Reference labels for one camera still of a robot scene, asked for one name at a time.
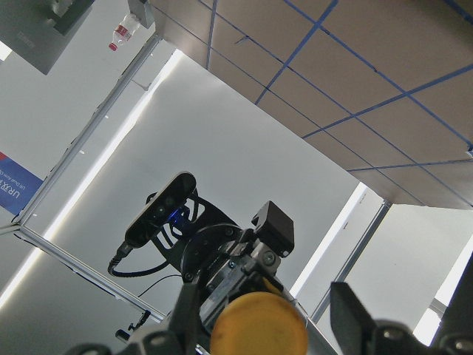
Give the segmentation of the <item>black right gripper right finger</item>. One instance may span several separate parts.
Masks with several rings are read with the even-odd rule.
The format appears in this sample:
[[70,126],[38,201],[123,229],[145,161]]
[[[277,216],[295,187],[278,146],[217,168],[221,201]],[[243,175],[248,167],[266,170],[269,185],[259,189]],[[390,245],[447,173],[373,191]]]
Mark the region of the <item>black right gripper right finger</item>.
[[374,319],[344,282],[330,285],[330,326],[343,354],[368,354]]

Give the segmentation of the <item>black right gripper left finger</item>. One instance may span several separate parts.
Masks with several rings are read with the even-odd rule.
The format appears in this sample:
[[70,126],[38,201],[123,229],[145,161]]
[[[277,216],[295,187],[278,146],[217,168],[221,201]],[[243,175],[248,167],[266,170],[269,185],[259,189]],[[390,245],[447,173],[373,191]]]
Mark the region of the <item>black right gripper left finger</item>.
[[171,313],[169,332],[177,347],[177,354],[195,354],[197,333],[200,327],[199,289],[185,283]]

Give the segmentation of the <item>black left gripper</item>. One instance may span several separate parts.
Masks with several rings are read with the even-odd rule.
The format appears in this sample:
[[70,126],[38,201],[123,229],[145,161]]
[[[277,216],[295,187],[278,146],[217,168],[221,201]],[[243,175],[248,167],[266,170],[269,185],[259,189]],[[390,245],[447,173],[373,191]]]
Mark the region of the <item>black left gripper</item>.
[[200,302],[205,302],[221,283],[220,269],[234,258],[229,248],[244,244],[245,270],[275,274],[282,258],[294,249],[293,220],[273,201],[268,201],[253,216],[252,229],[242,229],[214,204],[192,194],[173,212],[162,227],[168,246],[162,247],[166,262],[178,270],[184,283],[199,287]]

